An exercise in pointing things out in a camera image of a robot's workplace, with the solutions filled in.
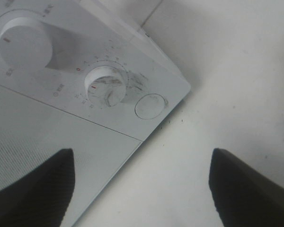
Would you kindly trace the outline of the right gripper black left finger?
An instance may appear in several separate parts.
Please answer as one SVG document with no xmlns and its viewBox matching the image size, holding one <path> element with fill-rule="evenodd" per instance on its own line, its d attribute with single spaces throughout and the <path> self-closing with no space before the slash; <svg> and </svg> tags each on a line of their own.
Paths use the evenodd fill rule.
<svg viewBox="0 0 284 227">
<path fill-rule="evenodd" d="M 73 150 L 61 149 L 0 191 L 0 227 L 59 227 L 74 187 Z"/>
</svg>

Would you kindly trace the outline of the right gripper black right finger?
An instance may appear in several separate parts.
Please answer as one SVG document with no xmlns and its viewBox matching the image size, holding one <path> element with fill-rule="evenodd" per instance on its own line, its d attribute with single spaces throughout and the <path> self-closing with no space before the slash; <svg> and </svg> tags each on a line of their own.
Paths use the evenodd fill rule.
<svg viewBox="0 0 284 227">
<path fill-rule="evenodd" d="M 213 150 L 209 188 L 225 227 L 284 227 L 284 188 L 225 149 Z"/>
</svg>

